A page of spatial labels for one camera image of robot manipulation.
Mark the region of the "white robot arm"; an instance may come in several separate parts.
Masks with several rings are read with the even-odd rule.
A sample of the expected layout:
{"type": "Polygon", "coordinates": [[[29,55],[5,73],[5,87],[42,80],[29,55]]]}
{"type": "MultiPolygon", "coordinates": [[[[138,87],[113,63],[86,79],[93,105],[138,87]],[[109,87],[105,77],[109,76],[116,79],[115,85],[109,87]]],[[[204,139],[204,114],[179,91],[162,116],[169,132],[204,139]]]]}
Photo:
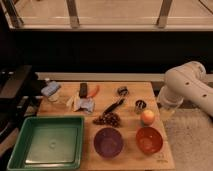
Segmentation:
{"type": "Polygon", "coordinates": [[[158,94],[159,103],[164,109],[175,109],[188,99],[213,117],[213,88],[203,82],[205,76],[205,67],[197,61],[169,69],[158,94]]]}

